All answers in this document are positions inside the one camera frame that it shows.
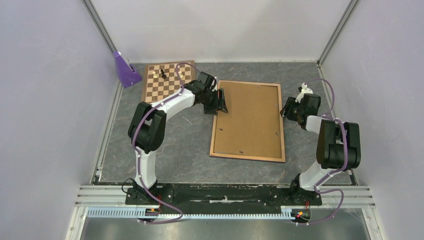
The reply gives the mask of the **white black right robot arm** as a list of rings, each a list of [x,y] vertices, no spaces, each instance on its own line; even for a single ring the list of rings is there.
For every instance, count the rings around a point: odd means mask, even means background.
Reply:
[[[360,126],[335,118],[319,116],[321,97],[306,93],[301,100],[288,97],[280,115],[308,132],[318,134],[316,161],[290,183],[289,199],[302,204],[318,196],[320,186],[329,178],[351,169],[361,162]]]

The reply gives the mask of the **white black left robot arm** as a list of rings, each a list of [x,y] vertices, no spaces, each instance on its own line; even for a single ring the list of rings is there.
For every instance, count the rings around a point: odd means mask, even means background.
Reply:
[[[156,155],[165,138],[167,121],[184,109],[202,105],[206,115],[229,112],[223,88],[218,88],[216,78],[200,72],[196,80],[184,84],[179,90],[163,100],[147,103],[140,102],[128,128],[128,137],[135,151],[136,174],[133,188],[138,198],[145,204],[157,198],[155,184]]]

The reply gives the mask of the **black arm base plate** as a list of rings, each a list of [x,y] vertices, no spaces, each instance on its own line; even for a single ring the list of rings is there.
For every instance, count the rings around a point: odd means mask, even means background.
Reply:
[[[298,186],[235,183],[155,183],[145,190],[138,184],[126,190],[127,205],[154,205],[159,200],[177,206],[195,203],[266,203],[273,206],[321,206],[321,195]]]

